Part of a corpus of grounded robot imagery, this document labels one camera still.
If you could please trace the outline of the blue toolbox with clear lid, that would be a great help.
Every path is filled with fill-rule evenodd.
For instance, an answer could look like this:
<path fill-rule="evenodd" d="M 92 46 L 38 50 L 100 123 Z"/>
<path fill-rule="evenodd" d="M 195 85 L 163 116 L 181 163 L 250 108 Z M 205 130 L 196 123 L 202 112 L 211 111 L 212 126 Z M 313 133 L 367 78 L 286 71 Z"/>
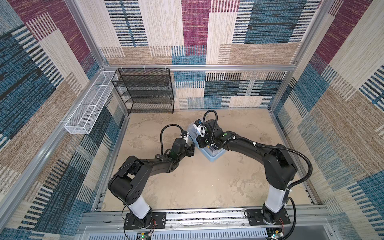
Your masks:
<path fill-rule="evenodd" d="M 227 150 L 220 149 L 220 150 L 214 150 L 213 148 L 209 148 L 209 146 L 206 146 L 204 148 L 200 148 L 199 144 L 197 142 L 197 137 L 199 136 L 198 131 L 196 127 L 194 127 L 194 123 L 191 123 L 187 128 L 188 134 L 192 137 L 193 143 L 195 144 L 195 147 L 200 150 L 200 152 L 210 161 L 214 162 L 221 156 L 223 156 Z"/>

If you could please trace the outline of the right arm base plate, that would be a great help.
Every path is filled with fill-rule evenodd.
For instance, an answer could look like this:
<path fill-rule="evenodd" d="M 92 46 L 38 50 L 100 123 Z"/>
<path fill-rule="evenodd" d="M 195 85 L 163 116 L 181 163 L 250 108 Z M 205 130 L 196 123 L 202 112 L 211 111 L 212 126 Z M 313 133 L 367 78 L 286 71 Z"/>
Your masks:
<path fill-rule="evenodd" d="M 285 208 L 277 213 L 273 213 L 267 208 L 246 209 L 245 217 L 248 219 L 250 226 L 291 224 L 291 219 Z"/>

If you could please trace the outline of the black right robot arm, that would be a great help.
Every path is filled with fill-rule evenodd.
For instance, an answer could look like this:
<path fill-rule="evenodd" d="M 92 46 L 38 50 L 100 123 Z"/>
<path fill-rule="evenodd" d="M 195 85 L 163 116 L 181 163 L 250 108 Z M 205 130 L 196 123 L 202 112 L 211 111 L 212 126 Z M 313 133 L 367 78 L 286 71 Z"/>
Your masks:
<path fill-rule="evenodd" d="M 280 144 L 275 146 L 261 144 L 235 132 L 224 132 L 218 125 L 218 113 L 214 110 L 205 112 L 203 119 L 196 120 L 191 127 L 189 132 L 196 136 L 195 141 L 200 149 L 209 148 L 212 152 L 219 152 L 222 149 L 237 152 L 264 166 L 269 192 L 261 216 L 267 225 L 273 225 L 281 218 L 291 189 L 307 181 L 313 173 L 313 165 L 309 158 L 296 150 Z M 306 175 L 297 181 L 294 178 L 298 168 L 290 156 L 291 153 L 302 158 L 308 166 Z"/>

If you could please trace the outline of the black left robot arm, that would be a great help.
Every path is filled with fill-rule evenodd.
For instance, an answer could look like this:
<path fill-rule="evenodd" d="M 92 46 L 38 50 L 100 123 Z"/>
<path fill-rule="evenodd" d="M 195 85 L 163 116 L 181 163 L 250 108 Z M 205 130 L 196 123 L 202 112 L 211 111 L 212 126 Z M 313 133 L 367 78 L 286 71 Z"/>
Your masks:
<path fill-rule="evenodd" d="M 171 149 L 164 150 L 163 133 L 169 127 L 181 130 Z M 194 143 L 188 143 L 189 134 L 177 124 L 169 124 L 161 130 L 161 153 L 153 159 L 139 159 L 130 156 L 109 180 L 110 192 L 129 208 L 133 219 L 140 227 L 148 227 L 154 223 L 153 210 L 142 196 L 149 177 L 158 174 L 168 174 L 178 168 L 184 157 L 192 157 L 195 153 Z"/>

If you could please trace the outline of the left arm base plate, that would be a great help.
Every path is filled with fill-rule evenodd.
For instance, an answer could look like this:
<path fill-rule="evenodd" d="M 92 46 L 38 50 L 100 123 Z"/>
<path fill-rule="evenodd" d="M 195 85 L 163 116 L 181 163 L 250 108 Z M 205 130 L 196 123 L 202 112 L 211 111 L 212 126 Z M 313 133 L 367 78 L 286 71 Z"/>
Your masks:
<path fill-rule="evenodd" d="M 126 214 L 124 230 L 150 230 L 164 229 L 166 226 L 166 212 L 151 212 L 143 218 L 139 219 L 134 214 Z"/>

